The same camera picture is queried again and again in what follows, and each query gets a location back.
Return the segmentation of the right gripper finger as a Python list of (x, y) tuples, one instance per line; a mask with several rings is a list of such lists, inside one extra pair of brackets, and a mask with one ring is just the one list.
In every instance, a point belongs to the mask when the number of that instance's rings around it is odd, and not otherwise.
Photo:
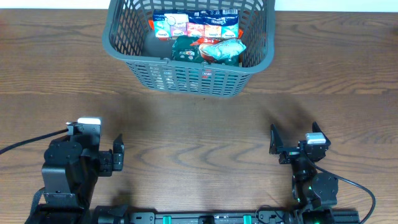
[(274, 124), (271, 124), (270, 131), (271, 131), (270, 148), (271, 149), (282, 148), (284, 146), (284, 143), (280, 138), (279, 132)]
[(312, 123), (312, 132), (313, 133), (323, 133), (323, 131), (321, 130), (321, 128), (319, 127), (319, 125), (316, 121), (314, 121)]

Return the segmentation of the orange spaghetti packet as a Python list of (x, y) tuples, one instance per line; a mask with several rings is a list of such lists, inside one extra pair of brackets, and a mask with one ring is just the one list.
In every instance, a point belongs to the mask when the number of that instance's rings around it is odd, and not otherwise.
[[(149, 19), (149, 20), (148, 20), (148, 23), (149, 23), (150, 28), (151, 28), (152, 30), (154, 30), (154, 21), (151, 20), (151, 19)], [(241, 38), (241, 37), (243, 36), (243, 34), (244, 34), (243, 30), (242, 30), (242, 29), (239, 29), (239, 36), (238, 36), (238, 37)]]

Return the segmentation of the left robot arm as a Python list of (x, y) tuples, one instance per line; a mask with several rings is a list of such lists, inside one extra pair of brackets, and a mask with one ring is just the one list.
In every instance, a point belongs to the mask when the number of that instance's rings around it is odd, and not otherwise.
[(42, 166), (44, 187), (32, 199), (26, 223), (98, 223), (90, 211), (99, 177), (123, 169), (120, 134), (113, 148), (100, 151), (98, 134), (67, 134), (50, 142)]

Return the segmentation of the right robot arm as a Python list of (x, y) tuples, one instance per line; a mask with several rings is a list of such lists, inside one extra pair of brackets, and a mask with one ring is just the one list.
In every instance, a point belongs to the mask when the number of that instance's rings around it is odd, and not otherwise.
[(326, 156), (331, 145), (319, 125), (312, 124), (312, 132), (296, 146), (285, 146), (274, 124), (270, 127), (270, 154), (279, 156), (280, 164), (292, 167), (292, 195), (298, 201), (286, 223), (334, 223), (332, 206), (337, 204), (338, 179), (325, 172), (319, 173), (315, 163)]

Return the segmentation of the mint green wipes packet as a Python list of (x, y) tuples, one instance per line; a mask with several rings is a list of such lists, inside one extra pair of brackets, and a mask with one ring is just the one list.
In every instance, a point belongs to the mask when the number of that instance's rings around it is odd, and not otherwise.
[(201, 51), (215, 60), (229, 59), (239, 56), (246, 50), (240, 39), (229, 39), (217, 44), (202, 47)]

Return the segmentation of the green Nescafe coffee bag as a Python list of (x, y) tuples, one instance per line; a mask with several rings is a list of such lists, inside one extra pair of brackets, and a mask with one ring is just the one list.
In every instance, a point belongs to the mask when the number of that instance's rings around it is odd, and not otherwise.
[(228, 66), (239, 66), (239, 56), (215, 60), (201, 51), (202, 47), (217, 44), (225, 40), (204, 37), (180, 36), (172, 46), (172, 60), (193, 63), (216, 63)]

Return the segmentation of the Kleenex tissue multipack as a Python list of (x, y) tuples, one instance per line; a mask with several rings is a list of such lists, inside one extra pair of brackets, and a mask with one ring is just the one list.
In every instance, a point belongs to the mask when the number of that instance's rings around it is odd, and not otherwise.
[(159, 39), (204, 37), (211, 39), (235, 39), (243, 35), (239, 28), (237, 9), (178, 10), (157, 9), (151, 24)]

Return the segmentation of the beige paper pouch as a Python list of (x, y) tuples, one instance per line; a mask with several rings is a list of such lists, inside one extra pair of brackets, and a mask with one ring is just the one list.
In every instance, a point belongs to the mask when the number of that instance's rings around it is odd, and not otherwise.
[(154, 68), (150, 71), (154, 79), (154, 85), (160, 90), (170, 91), (192, 91), (198, 92), (198, 74), (187, 75), (187, 70), (177, 67)]

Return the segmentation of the grey plastic lattice basket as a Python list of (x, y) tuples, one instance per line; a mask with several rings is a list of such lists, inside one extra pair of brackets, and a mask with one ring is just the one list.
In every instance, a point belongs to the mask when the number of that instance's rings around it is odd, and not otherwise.
[[(216, 63), (190, 63), (172, 60), (173, 39), (159, 40), (150, 28), (156, 9), (206, 10), (237, 9), (243, 30), (242, 64), (238, 67)], [(107, 53), (129, 67), (146, 87), (175, 93), (218, 97), (238, 95), (249, 79), (265, 70), (274, 57), (275, 0), (112, 0), (103, 31)], [(198, 74), (198, 92), (160, 90), (154, 85), (150, 68), (177, 67), (187, 75)]]

